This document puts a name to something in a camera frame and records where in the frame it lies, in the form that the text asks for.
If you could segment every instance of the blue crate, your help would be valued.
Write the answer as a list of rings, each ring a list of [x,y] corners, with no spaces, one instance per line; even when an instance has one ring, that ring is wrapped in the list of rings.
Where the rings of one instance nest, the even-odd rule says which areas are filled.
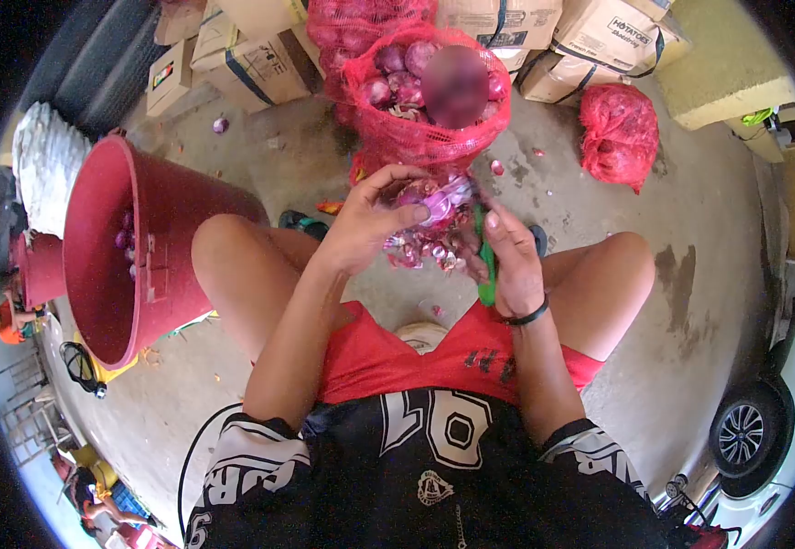
[[[126,485],[120,480],[115,482],[114,486],[111,487],[111,499],[114,500],[120,511],[135,513],[144,518],[150,517],[150,512],[141,506],[139,500],[135,499],[135,496],[132,495],[129,489],[126,488]],[[141,528],[141,524],[131,524],[131,526],[136,530]]]

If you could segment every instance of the concrete floor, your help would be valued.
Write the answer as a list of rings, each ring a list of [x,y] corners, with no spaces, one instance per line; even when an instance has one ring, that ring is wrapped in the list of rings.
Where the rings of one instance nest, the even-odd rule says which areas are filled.
[[[711,477],[702,451],[709,423],[734,366],[753,361],[768,336],[770,316],[752,154],[724,125],[693,133],[678,128],[655,84],[645,79],[638,87],[654,101],[661,139],[640,196],[580,169],[576,110],[526,102],[516,92],[511,126],[475,167],[513,212],[544,227],[551,250],[598,242],[608,232],[648,239],[657,272],[653,292],[582,396],[589,417],[623,446],[656,495],[681,471],[693,468],[697,485]],[[211,124],[221,115],[230,129],[215,135]],[[134,119],[140,123],[128,124],[129,138],[140,148],[204,173],[220,171],[223,180],[255,192],[272,220],[287,207],[313,212],[316,202],[347,192],[351,143],[325,100],[248,116],[217,99],[162,123]],[[496,158],[506,168],[499,178],[488,169]],[[388,329],[424,318],[425,298],[443,308],[441,321],[451,326],[476,299],[476,288],[434,267],[392,270],[378,258],[345,296],[362,301]],[[57,309],[71,335],[64,298]],[[175,501],[184,456],[203,421],[238,401],[249,363],[217,320],[153,347],[161,363],[128,370],[108,384],[104,401],[71,384],[62,366],[52,375],[67,413],[77,414],[84,435],[178,542]],[[199,494],[215,438],[210,428],[190,462],[185,513]]]

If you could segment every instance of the red bucket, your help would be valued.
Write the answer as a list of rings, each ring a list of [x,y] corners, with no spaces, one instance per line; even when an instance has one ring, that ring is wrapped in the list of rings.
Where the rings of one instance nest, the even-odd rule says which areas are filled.
[[[11,247],[11,257],[19,268],[22,280],[22,299],[25,310],[65,295],[65,278],[62,272],[62,240],[59,236],[38,234],[25,245],[25,236],[19,235]]]
[[[135,282],[114,242],[130,208]],[[140,152],[121,137],[106,137],[90,152],[68,202],[62,255],[78,331],[105,369],[127,365],[161,335],[211,311],[190,246],[196,228],[215,214],[268,223],[255,196]]]

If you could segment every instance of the bracelet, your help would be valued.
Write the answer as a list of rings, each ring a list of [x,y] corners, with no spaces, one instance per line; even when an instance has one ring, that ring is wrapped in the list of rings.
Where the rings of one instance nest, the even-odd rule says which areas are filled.
[[[544,302],[541,303],[541,306],[538,307],[534,313],[527,314],[526,316],[521,316],[520,318],[505,318],[503,322],[508,326],[524,326],[525,324],[529,324],[535,321],[535,319],[537,319],[539,316],[544,314],[544,311],[547,310],[547,307],[549,307],[549,305],[550,305],[550,298],[549,296],[547,296],[547,294],[544,294]]]

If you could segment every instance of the white car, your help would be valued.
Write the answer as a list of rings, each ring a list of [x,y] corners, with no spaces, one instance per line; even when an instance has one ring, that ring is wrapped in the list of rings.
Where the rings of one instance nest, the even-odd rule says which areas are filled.
[[[758,377],[724,395],[709,450],[721,475],[699,508],[710,524],[741,529],[730,533],[731,546],[741,547],[795,488],[795,322]],[[703,520],[691,513],[687,523]]]

